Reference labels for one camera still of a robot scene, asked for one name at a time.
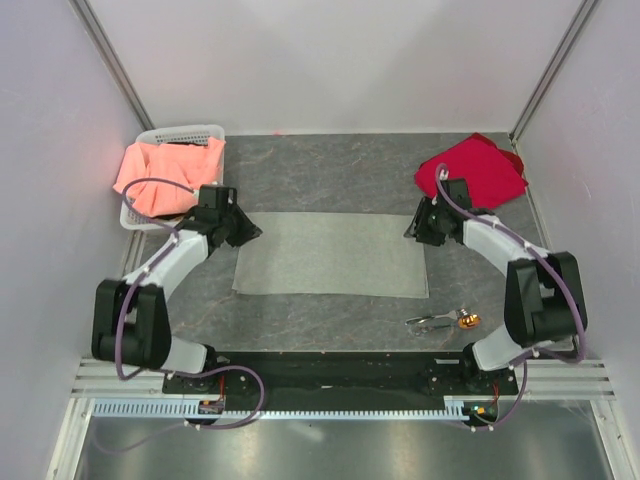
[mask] gray towel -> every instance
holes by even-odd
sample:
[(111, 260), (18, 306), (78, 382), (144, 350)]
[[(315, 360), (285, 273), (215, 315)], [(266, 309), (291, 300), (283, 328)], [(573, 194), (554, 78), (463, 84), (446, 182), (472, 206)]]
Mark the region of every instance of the gray towel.
[(263, 234), (240, 248), (233, 289), (428, 298), (422, 244), (402, 236), (413, 217), (251, 213)]

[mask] red cloth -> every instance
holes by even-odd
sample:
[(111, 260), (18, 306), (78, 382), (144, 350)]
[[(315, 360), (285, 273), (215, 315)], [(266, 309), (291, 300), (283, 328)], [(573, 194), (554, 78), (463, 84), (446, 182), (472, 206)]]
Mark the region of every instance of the red cloth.
[(428, 197), (437, 194), (436, 167), (444, 163), (449, 178), (464, 178), (475, 208), (495, 208), (519, 197), (527, 182), (522, 178), (520, 157), (500, 150), (487, 137), (474, 133), (469, 138), (424, 162), (415, 174), (416, 185)]

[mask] floor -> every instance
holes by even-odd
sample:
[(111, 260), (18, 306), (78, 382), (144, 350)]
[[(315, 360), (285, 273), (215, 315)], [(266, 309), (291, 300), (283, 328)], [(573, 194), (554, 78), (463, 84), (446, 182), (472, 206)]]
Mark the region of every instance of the floor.
[[(180, 428), (124, 455), (87, 446), (85, 471), (77, 478), (612, 479), (586, 405), (526, 403), (495, 432), (476, 434), (420, 421), (266, 420), (227, 432)], [(91, 428), (103, 446), (116, 449), (175, 422), (97, 418)]]
[[(413, 215), (422, 193), (413, 174), (422, 162), (468, 134), (232, 137), (225, 184), (246, 212), (340, 212)], [(506, 134), (488, 136), (510, 148)], [(526, 196), (497, 209), (502, 221), (539, 242)], [(163, 237), (148, 237), (150, 256)], [(461, 349), (498, 327), (504, 277), (453, 241), (425, 247), (430, 298), (352, 295), (238, 295), (232, 289), (237, 250), (225, 247), (176, 289), (169, 315), (174, 334), (219, 350)], [(475, 330), (414, 337), (410, 317), (465, 307), (482, 317)]]

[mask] robotic arm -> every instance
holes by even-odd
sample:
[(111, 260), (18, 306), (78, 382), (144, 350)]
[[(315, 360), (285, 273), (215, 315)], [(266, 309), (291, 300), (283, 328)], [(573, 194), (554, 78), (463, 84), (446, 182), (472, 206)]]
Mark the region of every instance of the robotic arm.
[(516, 243), (498, 227), (502, 224), (495, 215), (471, 208), (465, 180), (445, 180), (442, 187), (458, 207), (479, 217), (463, 216), (440, 192), (435, 201), (422, 199), (405, 236), (434, 246), (451, 237), (478, 252), (506, 277), (504, 325), (465, 348), (464, 376), (472, 378), (482, 371), (505, 368), (531, 348), (546, 347), (577, 333), (567, 299), (529, 249), (545, 259), (565, 282), (586, 329), (580, 274), (573, 255)]
[[(169, 238), (144, 265), (121, 280), (104, 280), (98, 286), (91, 342), (94, 358), (115, 360), (117, 325), (125, 296), (135, 286), (132, 301), (124, 306), (127, 314), (135, 311), (135, 323), (124, 325), (123, 363), (187, 373), (216, 366), (213, 347), (171, 335), (166, 302), (189, 272), (224, 242), (239, 247), (262, 231), (238, 206), (235, 188), (207, 185), (200, 189), (198, 205), (187, 212), (176, 230), (177, 241)], [(161, 259), (170, 244), (175, 244), (173, 249)]]

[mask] white laundry basket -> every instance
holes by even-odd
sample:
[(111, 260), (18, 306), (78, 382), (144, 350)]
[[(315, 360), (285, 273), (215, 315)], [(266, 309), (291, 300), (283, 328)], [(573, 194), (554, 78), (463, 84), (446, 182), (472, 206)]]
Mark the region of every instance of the white laundry basket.
[[(198, 145), (207, 145), (209, 137), (224, 140), (224, 129), (219, 125), (187, 125), (184, 127), (157, 128), (138, 135), (136, 142), (160, 145), (169, 142), (188, 142)], [(217, 183), (222, 183), (224, 174), (224, 150), (220, 156), (220, 178)], [(162, 227), (147, 222), (143, 218), (133, 213), (127, 205), (122, 202), (120, 208), (120, 224), (127, 230), (144, 230), (146, 232), (160, 232)]]

